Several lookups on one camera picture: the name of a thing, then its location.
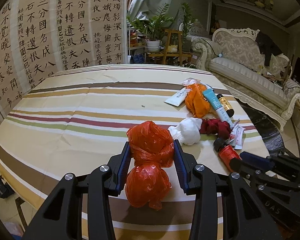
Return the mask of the red bottle black cap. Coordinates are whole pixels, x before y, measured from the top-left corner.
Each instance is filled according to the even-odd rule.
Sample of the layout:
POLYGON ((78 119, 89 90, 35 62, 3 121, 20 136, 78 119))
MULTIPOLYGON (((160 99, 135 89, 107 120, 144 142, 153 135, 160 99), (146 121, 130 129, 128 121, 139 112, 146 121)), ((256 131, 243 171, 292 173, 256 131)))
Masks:
POLYGON ((223 138, 217 138, 213 142, 213 148, 218 153, 219 158, 230 172, 234 170, 230 166, 232 159, 239 159, 240 157, 231 145, 228 145, 223 138))

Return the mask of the white snack wrapper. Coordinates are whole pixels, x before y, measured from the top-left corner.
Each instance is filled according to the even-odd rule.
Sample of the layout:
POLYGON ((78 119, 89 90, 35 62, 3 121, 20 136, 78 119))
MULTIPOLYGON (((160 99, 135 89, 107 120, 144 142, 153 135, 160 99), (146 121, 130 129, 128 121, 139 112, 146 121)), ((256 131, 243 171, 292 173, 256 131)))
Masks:
POLYGON ((240 120, 235 121, 229 137, 229 144, 235 150, 241 150, 243 148, 243 134, 245 128, 239 124, 240 120))

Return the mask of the gold black bottle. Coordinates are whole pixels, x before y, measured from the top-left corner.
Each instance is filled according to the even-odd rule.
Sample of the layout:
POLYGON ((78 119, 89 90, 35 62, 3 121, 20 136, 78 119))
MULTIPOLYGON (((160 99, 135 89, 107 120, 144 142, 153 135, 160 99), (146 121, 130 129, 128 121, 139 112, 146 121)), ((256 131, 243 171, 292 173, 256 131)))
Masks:
POLYGON ((230 105, 230 103, 228 102, 228 100, 222 94, 217 94, 217 99, 219 100, 219 102, 223 106, 223 108, 226 111, 226 113, 228 114, 228 116, 230 118, 233 117, 234 116, 234 109, 230 105))

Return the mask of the dark red cloth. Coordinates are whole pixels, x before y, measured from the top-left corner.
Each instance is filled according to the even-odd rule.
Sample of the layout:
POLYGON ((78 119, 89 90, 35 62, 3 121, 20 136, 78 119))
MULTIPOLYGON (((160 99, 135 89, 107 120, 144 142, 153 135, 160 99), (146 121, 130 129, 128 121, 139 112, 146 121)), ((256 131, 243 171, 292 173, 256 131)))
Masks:
POLYGON ((231 133, 229 123, 220 119, 204 119, 199 131, 200 134, 217 135, 224 140, 229 139, 231 133))

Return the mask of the white bag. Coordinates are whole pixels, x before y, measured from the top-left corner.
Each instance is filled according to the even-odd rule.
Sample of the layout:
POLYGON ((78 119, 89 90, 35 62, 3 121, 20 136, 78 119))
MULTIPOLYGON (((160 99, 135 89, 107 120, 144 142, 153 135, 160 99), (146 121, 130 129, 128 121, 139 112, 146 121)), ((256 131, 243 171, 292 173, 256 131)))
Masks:
POLYGON ((172 138, 178 140, 181 145, 191 146, 200 141, 202 122, 202 119, 199 118, 186 118, 177 126, 170 126, 168 130, 172 138))

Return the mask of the orange plastic bag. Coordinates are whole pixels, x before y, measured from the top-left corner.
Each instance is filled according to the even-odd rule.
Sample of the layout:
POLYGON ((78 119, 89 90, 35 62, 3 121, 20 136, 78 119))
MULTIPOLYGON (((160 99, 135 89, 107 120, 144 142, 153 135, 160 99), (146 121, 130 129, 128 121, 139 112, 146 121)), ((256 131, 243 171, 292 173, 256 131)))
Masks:
POLYGON ((203 118, 209 113, 211 105, 205 99, 203 91, 207 90, 205 85, 201 83, 194 83, 186 87, 188 90, 185 98, 187 109, 192 113, 195 118, 203 118))

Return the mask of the teal white tube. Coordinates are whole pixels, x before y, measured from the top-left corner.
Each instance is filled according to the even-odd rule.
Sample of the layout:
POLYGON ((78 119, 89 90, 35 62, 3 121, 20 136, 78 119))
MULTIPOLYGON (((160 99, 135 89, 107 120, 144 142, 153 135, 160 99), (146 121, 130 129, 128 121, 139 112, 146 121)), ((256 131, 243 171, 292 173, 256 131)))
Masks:
POLYGON ((230 117, 226 113, 224 107, 221 105, 220 101, 217 99, 217 96, 215 95, 214 91, 210 88, 206 89, 203 91, 203 96, 213 107, 213 110, 216 112, 219 119, 221 121, 226 121, 229 124, 230 128, 233 128, 234 124, 232 123, 230 117))

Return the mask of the red plastic bag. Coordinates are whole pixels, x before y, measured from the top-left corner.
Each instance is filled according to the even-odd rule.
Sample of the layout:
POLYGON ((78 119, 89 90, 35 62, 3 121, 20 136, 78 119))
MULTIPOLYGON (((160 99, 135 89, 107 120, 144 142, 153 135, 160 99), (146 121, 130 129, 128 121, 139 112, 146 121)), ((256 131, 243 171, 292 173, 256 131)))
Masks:
POLYGON ((125 194, 133 207, 148 204, 162 209, 162 200, 172 188, 165 168, 173 164, 174 142, 170 132, 146 121, 127 131, 134 167, 129 172, 125 194))

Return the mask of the pink white wrapper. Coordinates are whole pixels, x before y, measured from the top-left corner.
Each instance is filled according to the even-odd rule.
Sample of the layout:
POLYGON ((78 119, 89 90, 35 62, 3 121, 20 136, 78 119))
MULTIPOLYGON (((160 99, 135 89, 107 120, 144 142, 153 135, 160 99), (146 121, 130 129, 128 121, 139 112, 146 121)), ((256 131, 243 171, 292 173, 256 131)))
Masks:
POLYGON ((181 84, 185 87, 189 86, 189 85, 196 84, 196 83, 201 83, 201 81, 197 80, 197 79, 193 79, 193 78, 188 78, 188 79, 181 82, 181 84))

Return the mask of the striped tablecloth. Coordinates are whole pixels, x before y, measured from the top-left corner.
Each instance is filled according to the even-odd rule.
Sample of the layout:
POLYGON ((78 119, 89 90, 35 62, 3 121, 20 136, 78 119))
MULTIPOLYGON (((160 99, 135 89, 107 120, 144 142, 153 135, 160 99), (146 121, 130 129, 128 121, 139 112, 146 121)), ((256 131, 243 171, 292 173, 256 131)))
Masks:
MULTIPOLYGON (((39 209, 68 172, 89 174, 121 153, 126 132, 144 121, 176 126, 190 117, 183 105, 164 101, 193 78, 221 93, 245 128, 243 150, 269 153, 247 113, 213 74, 160 65, 108 65, 49 77, 8 113, 0 125, 0 171, 11 187, 39 209)), ((174 166, 165 168, 172 189, 162 209, 131 207, 124 191, 109 199, 117 239, 189 239, 194 196, 179 187, 174 166)))

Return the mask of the wooden plant stand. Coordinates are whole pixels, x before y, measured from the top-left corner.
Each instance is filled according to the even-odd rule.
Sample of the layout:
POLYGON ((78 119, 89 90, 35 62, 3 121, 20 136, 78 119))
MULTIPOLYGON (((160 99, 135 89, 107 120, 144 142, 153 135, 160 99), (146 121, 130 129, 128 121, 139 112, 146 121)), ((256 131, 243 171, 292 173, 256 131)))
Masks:
POLYGON ((150 51, 146 53, 149 61, 155 64, 183 66, 189 62, 191 53, 183 50, 183 32, 179 30, 165 29, 163 38, 166 38, 165 44, 159 47, 159 51, 150 51))

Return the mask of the tall green plant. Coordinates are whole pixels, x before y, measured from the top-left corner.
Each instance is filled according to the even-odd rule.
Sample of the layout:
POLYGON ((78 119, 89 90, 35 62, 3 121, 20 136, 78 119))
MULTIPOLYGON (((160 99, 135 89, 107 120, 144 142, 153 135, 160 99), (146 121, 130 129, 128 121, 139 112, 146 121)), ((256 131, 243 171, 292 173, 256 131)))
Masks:
POLYGON ((191 49, 191 41, 187 39, 187 36, 196 19, 192 16, 192 10, 188 3, 181 3, 181 8, 183 11, 183 52, 189 53, 191 49))

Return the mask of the white metal shelf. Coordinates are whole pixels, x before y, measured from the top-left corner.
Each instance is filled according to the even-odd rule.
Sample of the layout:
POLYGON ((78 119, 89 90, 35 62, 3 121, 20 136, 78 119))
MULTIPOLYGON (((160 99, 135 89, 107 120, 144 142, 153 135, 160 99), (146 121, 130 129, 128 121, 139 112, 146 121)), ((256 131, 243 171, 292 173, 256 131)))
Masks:
POLYGON ((146 39, 145 35, 137 29, 128 27, 127 29, 128 56, 127 61, 131 64, 146 62, 146 39))

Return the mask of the potted plant white pot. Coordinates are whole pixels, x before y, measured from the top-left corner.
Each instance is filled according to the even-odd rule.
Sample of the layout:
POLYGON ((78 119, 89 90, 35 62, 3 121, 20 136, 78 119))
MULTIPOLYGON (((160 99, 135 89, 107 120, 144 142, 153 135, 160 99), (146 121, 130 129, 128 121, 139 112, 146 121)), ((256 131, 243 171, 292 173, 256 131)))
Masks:
POLYGON ((145 36, 147 51, 150 53, 158 53, 160 51, 160 44, 165 36, 165 29, 174 21, 174 18, 167 14, 169 8, 170 5, 165 3, 148 20, 137 18, 131 20, 127 16, 127 23, 145 36))

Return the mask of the calligraphy wall scroll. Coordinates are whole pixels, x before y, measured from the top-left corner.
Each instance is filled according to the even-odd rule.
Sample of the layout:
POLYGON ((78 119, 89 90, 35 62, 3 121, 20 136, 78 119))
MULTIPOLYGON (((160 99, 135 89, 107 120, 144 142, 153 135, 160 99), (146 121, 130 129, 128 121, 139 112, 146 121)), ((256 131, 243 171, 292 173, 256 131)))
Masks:
POLYGON ((0 124, 54 74, 127 60, 127 0, 7 0, 0 9, 0 124))

